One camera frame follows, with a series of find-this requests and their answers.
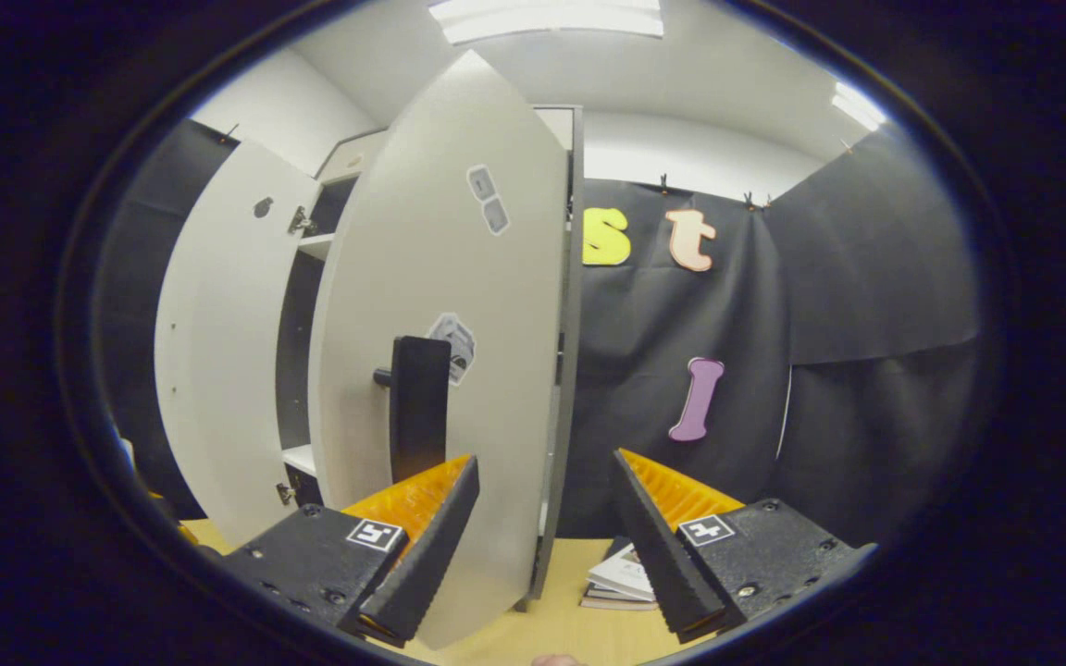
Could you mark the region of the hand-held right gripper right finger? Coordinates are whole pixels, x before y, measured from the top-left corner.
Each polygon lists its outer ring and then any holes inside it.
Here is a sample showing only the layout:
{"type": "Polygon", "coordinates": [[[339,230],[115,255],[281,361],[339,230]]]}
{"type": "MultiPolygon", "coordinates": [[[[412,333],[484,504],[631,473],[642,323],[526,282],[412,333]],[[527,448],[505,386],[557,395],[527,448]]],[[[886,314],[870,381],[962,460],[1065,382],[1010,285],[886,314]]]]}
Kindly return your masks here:
{"type": "Polygon", "coordinates": [[[678,641],[740,634],[842,587],[875,543],[830,534],[781,499],[736,500],[630,450],[611,498],[678,641]]]}

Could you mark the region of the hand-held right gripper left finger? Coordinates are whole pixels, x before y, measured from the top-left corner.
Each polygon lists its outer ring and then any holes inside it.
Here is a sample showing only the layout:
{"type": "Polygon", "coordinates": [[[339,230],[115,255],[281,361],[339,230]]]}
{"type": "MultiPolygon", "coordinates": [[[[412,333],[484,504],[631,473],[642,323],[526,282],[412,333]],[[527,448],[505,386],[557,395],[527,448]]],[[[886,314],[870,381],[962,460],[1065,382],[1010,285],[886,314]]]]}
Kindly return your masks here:
{"type": "Polygon", "coordinates": [[[346,509],[307,503],[221,565],[305,623],[402,648],[445,581],[478,494],[477,458],[461,456],[346,509]]]}

